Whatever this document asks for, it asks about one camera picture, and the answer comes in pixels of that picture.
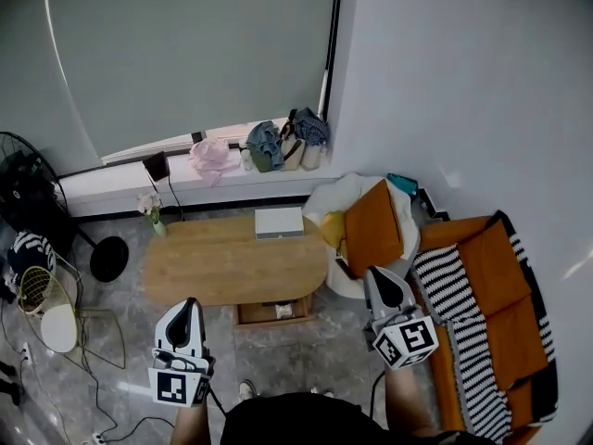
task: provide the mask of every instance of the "black shirt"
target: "black shirt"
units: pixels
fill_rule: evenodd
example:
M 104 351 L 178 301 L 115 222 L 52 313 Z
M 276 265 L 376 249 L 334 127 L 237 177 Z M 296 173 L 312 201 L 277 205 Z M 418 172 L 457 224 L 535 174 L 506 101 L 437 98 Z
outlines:
M 383 430 L 360 406 L 320 394 L 295 393 L 245 400 L 227 413 L 221 445 L 299 443 L 468 444 L 493 442 L 446 432 L 432 439 Z

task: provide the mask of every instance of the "teal item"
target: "teal item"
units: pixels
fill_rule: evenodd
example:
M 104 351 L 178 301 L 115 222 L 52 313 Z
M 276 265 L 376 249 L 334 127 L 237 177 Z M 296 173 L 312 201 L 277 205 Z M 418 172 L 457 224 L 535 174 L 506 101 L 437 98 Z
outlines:
M 284 155 L 280 151 L 280 135 L 272 121 L 256 125 L 247 137 L 247 147 L 251 158 L 261 172 L 257 158 L 268 159 L 272 170 L 281 170 L 284 166 Z
M 397 189 L 400 189 L 407 195 L 410 195 L 410 198 L 413 200 L 418 196 L 418 182 L 416 180 L 412 180 L 411 178 L 406 178 L 405 176 L 401 176 L 394 173 L 389 173 L 387 175 L 387 180 Z

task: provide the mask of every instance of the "black speaker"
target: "black speaker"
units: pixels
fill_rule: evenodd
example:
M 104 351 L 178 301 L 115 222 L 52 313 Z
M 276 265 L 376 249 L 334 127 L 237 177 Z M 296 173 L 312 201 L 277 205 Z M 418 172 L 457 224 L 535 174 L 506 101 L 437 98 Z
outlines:
M 157 182 L 163 178 L 167 178 L 170 175 L 169 162 L 165 157 L 165 152 L 158 152 L 155 155 L 151 155 L 147 159 L 142 160 L 145 165 L 146 171 L 153 179 Z

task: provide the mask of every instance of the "potted plant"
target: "potted plant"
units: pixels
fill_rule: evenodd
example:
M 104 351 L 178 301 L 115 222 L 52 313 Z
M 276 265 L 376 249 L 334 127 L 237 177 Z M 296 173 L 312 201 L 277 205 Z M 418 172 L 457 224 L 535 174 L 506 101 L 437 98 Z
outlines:
M 146 216 L 155 228 L 155 232 L 165 237 L 167 235 L 167 226 L 160 220 L 160 207 L 162 203 L 158 193 L 144 193 L 139 196 L 138 210 Z

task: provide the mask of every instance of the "orange cushion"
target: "orange cushion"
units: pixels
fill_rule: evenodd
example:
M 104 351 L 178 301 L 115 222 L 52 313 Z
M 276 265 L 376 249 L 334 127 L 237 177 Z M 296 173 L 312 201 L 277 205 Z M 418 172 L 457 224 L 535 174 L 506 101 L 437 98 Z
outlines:
M 419 252 L 459 244 L 486 229 L 490 216 L 427 224 L 420 229 Z
M 359 199 L 345 215 L 348 266 L 362 277 L 371 265 L 385 266 L 399 259 L 404 244 L 396 209 L 382 180 Z
M 458 244 L 473 294 L 485 317 L 531 294 L 502 221 Z
M 548 365 L 531 295 L 486 318 L 486 333 L 500 390 Z

